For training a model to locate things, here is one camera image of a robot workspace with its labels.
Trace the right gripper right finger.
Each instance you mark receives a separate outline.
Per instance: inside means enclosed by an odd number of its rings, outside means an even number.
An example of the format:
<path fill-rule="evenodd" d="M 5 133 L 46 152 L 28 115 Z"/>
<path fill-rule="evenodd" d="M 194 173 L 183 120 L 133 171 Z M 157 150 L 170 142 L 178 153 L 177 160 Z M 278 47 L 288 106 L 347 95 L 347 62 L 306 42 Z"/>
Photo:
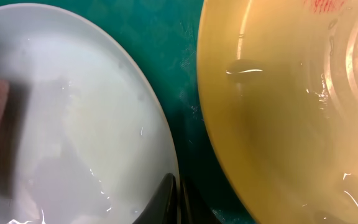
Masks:
<path fill-rule="evenodd" d="M 181 224 L 221 224 L 190 179 L 180 180 Z"/>

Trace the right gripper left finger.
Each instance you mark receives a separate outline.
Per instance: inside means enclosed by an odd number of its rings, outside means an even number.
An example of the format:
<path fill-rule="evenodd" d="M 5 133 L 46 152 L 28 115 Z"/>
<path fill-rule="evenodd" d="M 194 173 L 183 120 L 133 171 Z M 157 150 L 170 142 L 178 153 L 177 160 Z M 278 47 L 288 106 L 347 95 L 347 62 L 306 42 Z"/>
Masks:
<path fill-rule="evenodd" d="M 172 173 L 164 175 L 144 211 L 133 224 L 176 224 L 177 184 Z"/>

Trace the light blue plate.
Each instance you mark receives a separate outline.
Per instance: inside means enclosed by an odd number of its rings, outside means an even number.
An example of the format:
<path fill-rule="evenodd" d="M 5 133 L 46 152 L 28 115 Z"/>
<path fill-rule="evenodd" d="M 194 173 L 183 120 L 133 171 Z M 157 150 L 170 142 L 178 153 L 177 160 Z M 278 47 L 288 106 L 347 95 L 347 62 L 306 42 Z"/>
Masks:
<path fill-rule="evenodd" d="M 89 20 L 45 4 L 0 6 L 0 79 L 30 88 L 0 223 L 133 223 L 164 175 L 177 179 L 152 87 Z"/>

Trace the green brown sponge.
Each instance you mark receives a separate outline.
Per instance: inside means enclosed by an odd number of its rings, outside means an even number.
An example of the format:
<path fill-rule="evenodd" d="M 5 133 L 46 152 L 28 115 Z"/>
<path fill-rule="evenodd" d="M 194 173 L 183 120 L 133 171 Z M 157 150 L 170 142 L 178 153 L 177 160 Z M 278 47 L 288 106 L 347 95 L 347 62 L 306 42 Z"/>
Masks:
<path fill-rule="evenodd" d="M 15 157 L 29 98 L 25 83 L 0 79 L 0 196 L 12 197 Z"/>

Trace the teal plastic tray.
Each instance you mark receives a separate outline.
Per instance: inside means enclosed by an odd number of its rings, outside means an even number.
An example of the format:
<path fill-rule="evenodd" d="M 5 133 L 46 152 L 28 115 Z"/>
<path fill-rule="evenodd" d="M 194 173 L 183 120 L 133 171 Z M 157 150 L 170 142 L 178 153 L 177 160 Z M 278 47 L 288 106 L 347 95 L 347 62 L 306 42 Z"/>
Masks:
<path fill-rule="evenodd" d="M 77 14 L 109 34 L 152 87 L 170 128 L 177 180 L 190 179 L 221 223 L 252 223 L 214 155 L 196 80 L 201 1 L 0 1 L 45 4 Z"/>

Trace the near yellow-green plate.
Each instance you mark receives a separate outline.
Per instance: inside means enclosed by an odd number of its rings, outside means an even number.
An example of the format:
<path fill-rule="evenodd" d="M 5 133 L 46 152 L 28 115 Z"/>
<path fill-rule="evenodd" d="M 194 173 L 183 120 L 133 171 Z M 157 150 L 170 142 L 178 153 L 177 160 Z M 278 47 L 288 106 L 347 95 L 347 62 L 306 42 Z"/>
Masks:
<path fill-rule="evenodd" d="M 358 223 L 358 0 L 207 0 L 197 76 L 257 223 Z"/>

